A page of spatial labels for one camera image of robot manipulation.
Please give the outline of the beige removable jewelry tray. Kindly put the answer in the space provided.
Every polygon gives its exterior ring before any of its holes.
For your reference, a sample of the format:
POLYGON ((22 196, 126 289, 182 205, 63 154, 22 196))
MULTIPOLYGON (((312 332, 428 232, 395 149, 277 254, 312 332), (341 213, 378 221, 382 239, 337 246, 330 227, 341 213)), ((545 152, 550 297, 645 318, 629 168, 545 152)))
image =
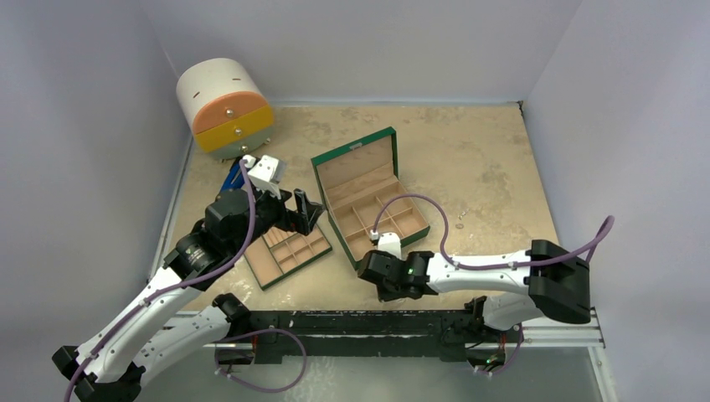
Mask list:
POLYGON ((255 240, 244 257, 259 288, 265 291, 331 251, 331 243, 318 225, 309 235, 274 227, 255 240))

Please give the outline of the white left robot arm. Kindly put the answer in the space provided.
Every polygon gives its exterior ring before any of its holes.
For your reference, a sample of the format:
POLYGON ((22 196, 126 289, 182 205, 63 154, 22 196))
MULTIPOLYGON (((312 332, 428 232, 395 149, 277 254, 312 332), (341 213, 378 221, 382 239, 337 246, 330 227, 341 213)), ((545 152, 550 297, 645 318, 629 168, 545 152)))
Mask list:
POLYGON ((219 193, 123 311, 81 345, 54 353, 55 367, 69 381, 64 400, 133 401, 153 377, 208 343, 252 341, 274 332, 290 337, 284 329, 256 326, 232 294, 216 296, 181 327, 162 328, 270 229, 309 235, 324 210, 300 189, 271 193, 248 185, 219 193))

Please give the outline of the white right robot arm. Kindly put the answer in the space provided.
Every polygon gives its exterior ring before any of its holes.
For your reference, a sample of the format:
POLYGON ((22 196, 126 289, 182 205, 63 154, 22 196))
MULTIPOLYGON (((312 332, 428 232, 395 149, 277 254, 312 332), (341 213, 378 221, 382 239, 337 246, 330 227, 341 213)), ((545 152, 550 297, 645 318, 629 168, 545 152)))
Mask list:
POLYGON ((370 250, 358 262, 360 279, 378 299, 420 299, 453 291, 486 291, 470 319, 472 334, 489 341, 518 323, 546 317, 566 324, 591 320, 589 263, 547 241, 505 255, 446 257, 414 251, 402 257, 391 246, 370 250))

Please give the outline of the green jewelry box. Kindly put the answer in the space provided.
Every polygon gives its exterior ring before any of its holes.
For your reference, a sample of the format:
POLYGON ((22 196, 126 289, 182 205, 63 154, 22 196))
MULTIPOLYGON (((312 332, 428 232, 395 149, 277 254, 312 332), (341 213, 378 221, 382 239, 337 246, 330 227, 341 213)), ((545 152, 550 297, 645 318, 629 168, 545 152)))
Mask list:
POLYGON ((368 232, 394 232, 403 246, 425 238, 430 224, 399 180, 397 133, 387 127, 311 159, 328 221, 353 268, 373 249, 368 232))

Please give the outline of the blue hand tool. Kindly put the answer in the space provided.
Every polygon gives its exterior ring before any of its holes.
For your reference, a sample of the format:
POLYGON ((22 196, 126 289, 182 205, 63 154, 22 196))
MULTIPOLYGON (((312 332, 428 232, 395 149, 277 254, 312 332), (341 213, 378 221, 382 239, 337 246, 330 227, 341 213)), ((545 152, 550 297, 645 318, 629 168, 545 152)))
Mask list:
POLYGON ((240 170, 240 161, 242 157, 237 157, 233 160, 233 163, 229 169, 229 172, 220 187, 219 192, 240 189, 244 186, 244 178, 242 177, 242 172, 240 170))

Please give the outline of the white round drawer cabinet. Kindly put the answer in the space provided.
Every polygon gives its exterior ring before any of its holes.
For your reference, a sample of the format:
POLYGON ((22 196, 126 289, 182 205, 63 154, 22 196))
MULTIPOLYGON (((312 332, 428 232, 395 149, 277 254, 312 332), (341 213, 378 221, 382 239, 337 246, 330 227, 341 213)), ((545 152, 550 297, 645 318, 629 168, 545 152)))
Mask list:
POLYGON ((207 59, 185 70, 176 96, 197 146, 214 159, 234 159, 270 142, 275 116, 239 62, 207 59))

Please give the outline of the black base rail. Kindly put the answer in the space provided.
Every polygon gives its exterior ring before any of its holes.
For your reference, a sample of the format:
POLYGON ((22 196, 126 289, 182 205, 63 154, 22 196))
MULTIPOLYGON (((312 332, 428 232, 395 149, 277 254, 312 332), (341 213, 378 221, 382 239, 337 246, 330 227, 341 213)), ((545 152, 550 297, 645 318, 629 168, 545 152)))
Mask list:
POLYGON ((219 344, 236 344, 257 364, 284 357, 438 358, 496 368, 523 340, 522 327, 497 331, 471 310, 252 311, 219 344))

